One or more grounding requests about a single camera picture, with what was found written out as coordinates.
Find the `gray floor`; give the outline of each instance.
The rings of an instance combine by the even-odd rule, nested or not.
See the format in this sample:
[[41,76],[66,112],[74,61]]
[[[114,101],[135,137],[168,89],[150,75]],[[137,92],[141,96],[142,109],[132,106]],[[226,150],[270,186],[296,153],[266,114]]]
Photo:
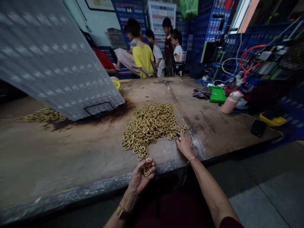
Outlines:
[[[246,228],[304,227],[304,144],[208,168]],[[59,216],[44,227],[102,227],[121,197]]]

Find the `girl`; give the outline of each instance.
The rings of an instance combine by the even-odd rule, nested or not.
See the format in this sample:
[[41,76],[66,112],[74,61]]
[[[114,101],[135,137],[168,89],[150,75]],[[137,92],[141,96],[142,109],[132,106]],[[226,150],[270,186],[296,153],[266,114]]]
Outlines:
[[166,63],[164,61],[164,58],[162,56],[161,49],[159,48],[157,42],[155,41],[154,33],[152,30],[148,29],[146,32],[146,37],[148,39],[149,44],[153,47],[153,54],[155,57],[155,65],[157,69],[157,76],[159,78],[163,78],[165,76],[165,68]]
[[167,68],[167,74],[169,77],[172,77],[175,75],[175,62],[173,57],[173,47],[171,44],[171,32],[173,30],[171,20],[166,17],[162,22],[162,27],[164,29],[164,32],[166,34],[165,39],[165,59],[166,59],[166,68]]
[[183,50],[181,48],[182,36],[181,32],[177,29],[174,29],[171,33],[171,43],[175,47],[173,52],[175,62],[181,62],[183,59]]

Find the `yellow tray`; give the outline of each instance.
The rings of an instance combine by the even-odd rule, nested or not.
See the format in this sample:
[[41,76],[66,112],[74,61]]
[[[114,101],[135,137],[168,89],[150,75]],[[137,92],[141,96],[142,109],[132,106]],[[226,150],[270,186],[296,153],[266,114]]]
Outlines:
[[262,112],[260,114],[260,120],[267,123],[271,127],[278,127],[287,122],[287,120],[284,119],[283,117],[275,117],[272,120],[270,120],[270,119],[267,119],[265,116],[263,116],[263,114],[264,114],[264,112]]
[[120,91],[120,83],[118,81],[112,81],[112,82],[114,83],[114,85],[116,85],[118,91]]

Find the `pink water bottle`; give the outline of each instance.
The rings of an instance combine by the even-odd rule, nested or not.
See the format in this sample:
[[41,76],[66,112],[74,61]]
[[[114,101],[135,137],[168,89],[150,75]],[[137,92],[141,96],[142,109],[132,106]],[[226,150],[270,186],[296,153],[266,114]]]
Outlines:
[[230,114],[235,106],[238,104],[243,94],[240,91],[233,91],[225,101],[221,108],[222,113]]

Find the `wooden workbench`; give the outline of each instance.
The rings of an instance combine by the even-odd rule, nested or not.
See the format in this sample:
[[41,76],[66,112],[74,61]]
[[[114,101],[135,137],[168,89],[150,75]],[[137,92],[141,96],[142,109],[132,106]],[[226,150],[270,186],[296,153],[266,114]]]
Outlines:
[[[135,119],[132,111],[149,102],[180,106],[177,120],[191,126],[188,134],[202,161],[278,137],[271,130],[263,138],[252,135],[254,119],[223,114],[217,103],[192,97],[195,87],[200,85],[188,77],[125,82],[125,105],[112,115],[78,122],[10,122],[43,106],[31,97],[1,106],[1,223],[126,186],[138,161],[120,146],[122,135]],[[158,174],[186,165],[174,140],[161,138],[147,149]]]

